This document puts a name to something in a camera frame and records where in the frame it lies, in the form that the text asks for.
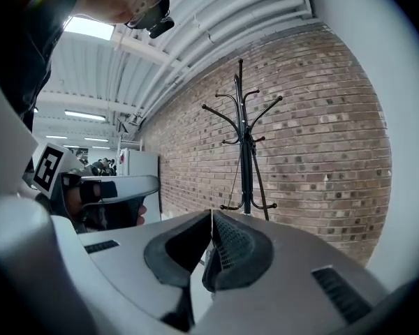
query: glasses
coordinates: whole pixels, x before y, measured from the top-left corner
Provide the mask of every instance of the glasses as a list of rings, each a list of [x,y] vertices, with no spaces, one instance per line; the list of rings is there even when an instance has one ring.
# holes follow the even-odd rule
[[[127,23],[127,27],[134,29],[143,19],[144,16],[146,16],[146,12],[157,6],[161,0],[147,0],[143,1],[141,4],[141,7],[137,9],[135,12],[135,15],[131,18],[131,20]]]

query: coat rack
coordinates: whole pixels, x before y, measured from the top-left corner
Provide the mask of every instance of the coat rack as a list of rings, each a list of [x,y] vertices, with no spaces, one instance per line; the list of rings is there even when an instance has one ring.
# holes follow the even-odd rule
[[[256,122],[270,109],[272,109],[279,101],[282,101],[282,96],[278,96],[272,104],[270,104],[265,110],[263,110],[254,120],[251,125],[249,125],[249,121],[247,119],[247,97],[251,94],[259,93],[259,90],[250,91],[245,96],[242,93],[242,63],[243,60],[239,59],[239,75],[235,75],[235,88],[236,88],[236,98],[231,96],[230,94],[216,94],[216,97],[229,97],[235,104],[236,116],[237,116],[237,125],[234,121],[230,118],[226,117],[225,115],[213,110],[212,108],[206,106],[205,104],[202,105],[202,109],[209,110],[211,113],[214,113],[218,117],[225,119],[228,123],[236,131],[237,139],[233,142],[224,140],[222,141],[224,144],[232,144],[235,145],[239,143],[240,145],[240,174],[241,174],[241,182],[242,182],[242,199],[238,206],[230,207],[230,203],[228,206],[221,205],[221,209],[229,209],[229,210],[237,210],[244,206],[244,213],[246,215],[251,214],[251,205],[253,205],[257,209],[264,210],[265,219],[268,221],[268,209],[276,209],[277,204],[273,203],[271,205],[266,205],[265,202],[265,194],[262,179],[260,177],[258,161],[256,160],[256,143],[262,140],[265,140],[265,137],[260,137],[258,139],[253,139],[251,136],[251,132],[256,124]],[[256,169],[256,174],[258,175],[258,183],[260,189],[260,196],[262,199],[262,206],[257,205],[253,200],[253,165],[251,160],[253,159],[254,167]]]

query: fluorescent light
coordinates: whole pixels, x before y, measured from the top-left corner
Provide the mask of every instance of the fluorescent light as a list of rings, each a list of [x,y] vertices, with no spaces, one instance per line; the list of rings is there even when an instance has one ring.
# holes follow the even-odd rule
[[[114,27],[99,21],[72,17],[65,31],[110,40]]]
[[[82,113],[82,112],[74,112],[72,110],[66,110],[65,114],[70,115],[72,117],[81,117],[81,118],[89,118],[89,119],[105,121],[105,117],[103,115]]]
[[[98,139],[96,137],[85,137],[85,140],[91,140],[92,142],[109,142],[108,139]]]

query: brick wall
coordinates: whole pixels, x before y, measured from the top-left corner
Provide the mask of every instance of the brick wall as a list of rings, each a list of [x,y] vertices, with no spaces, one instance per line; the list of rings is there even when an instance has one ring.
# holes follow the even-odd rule
[[[232,127],[237,58],[244,59],[249,120],[278,95],[284,100],[255,126],[270,218],[293,225],[366,262],[380,236],[390,197],[390,145],[378,98],[351,51],[320,24],[243,47],[194,78],[143,127],[146,149],[161,155],[163,213],[228,204],[238,146],[222,144]],[[260,204],[258,184],[255,199]],[[240,175],[232,205],[240,201]],[[263,217],[260,212],[254,216]]]

